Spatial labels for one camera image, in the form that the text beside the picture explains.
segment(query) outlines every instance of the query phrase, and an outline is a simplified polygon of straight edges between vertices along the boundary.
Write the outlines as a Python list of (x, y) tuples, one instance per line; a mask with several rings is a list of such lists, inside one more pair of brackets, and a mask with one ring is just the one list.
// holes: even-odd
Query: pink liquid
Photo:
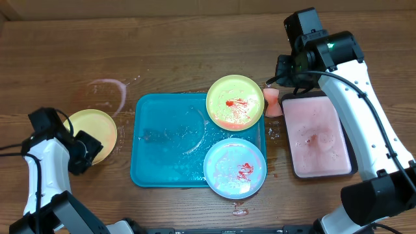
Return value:
[(328, 97), (287, 99), (282, 105), (297, 176), (351, 172), (341, 123)]

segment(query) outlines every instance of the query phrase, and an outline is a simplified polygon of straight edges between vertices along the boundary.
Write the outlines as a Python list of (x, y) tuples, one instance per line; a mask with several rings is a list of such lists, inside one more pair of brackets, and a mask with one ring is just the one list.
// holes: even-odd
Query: plate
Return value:
[[(112, 151), (117, 141), (117, 127), (114, 120), (100, 110), (87, 109), (76, 112), (70, 116), (73, 125), (73, 135), (76, 136), (79, 130), (82, 130), (103, 145), (103, 149), (97, 154), (92, 164), (97, 164), (104, 160)], [(64, 126), (69, 129), (70, 125), (67, 120)]]
[(266, 161), (260, 150), (239, 138), (216, 143), (203, 162), (208, 185), (229, 199), (243, 199), (255, 194), (265, 182), (266, 173)]
[(263, 114), (265, 100), (260, 87), (242, 75), (217, 80), (207, 95), (207, 112), (213, 122), (230, 131), (253, 126)]

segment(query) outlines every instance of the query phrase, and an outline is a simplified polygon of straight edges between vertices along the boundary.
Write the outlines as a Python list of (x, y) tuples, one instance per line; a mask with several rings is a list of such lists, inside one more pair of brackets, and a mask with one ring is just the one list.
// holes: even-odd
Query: wooden tabletop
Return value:
[[(70, 175), (70, 181), (73, 195), (105, 224), (123, 217), (146, 228), (311, 224), (338, 207), (341, 188), (360, 178), (296, 179), (282, 117), (266, 120), (268, 177), (240, 206), (249, 210), (246, 216), (233, 216), (233, 201), (209, 188), (140, 188), (129, 174), (137, 101), (149, 93), (207, 91), (229, 74), (251, 77), (263, 87), (278, 56), (290, 53), (283, 28), (289, 14), (6, 22), (0, 37), (0, 146), (32, 133), (27, 114), (39, 107), (68, 114), (103, 110), (115, 115), (116, 148), (85, 174)], [(320, 18), (330, 33), (355, 35), (393, 129), (415, 153), (416, 12), (337, 12)], [(89, 84), (98, 79), (127, 86), (120, 112), (118, 87)], [(291, 91), (282, 88), (281, 95)], [(21, 157), (0, 159), (1, 233), (21, 218), (28, 180)], [(383, 223), (413, 233), (415, 219), (411, 210)]]

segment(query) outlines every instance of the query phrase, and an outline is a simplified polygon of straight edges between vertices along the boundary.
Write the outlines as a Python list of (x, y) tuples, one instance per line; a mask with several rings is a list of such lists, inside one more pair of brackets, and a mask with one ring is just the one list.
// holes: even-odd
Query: brown wall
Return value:
[(10, 20), (416, 9), (416, 0), (0, 0)]

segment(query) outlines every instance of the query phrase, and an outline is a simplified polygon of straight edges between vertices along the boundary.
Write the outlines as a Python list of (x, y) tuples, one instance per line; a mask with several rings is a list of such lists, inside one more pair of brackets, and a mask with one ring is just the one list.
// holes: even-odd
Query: tray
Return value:
[(208, 187), (203, 160), (215, 143), (242, 138), (266, 157), (265, 121), (228, 131), (206, 110), (207, 94), (148, 94), (136, 105), (130, 176), (141, 187)]

